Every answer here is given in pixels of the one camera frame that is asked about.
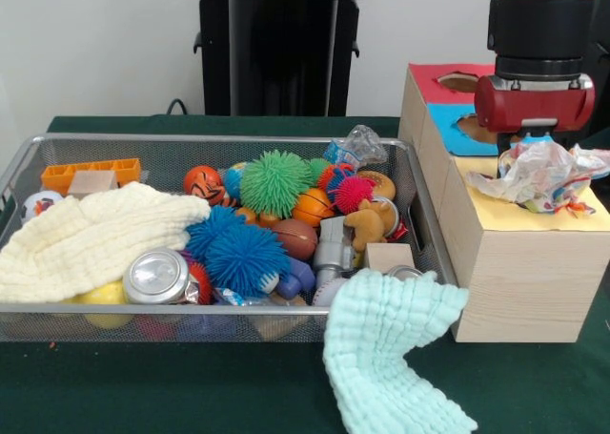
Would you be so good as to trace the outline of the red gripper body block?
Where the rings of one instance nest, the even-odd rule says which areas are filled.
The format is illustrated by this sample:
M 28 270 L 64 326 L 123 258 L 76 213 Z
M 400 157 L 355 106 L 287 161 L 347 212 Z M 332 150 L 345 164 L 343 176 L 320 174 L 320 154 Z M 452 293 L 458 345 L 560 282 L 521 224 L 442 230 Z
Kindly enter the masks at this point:
M 580 130 L 595 104 L 595 86 L 581 75 L 567 81 L 507 80 L 483 76 L 475 92 L 478 123 L 496 134 L 516 134 L 524 128 L 556 132 Z

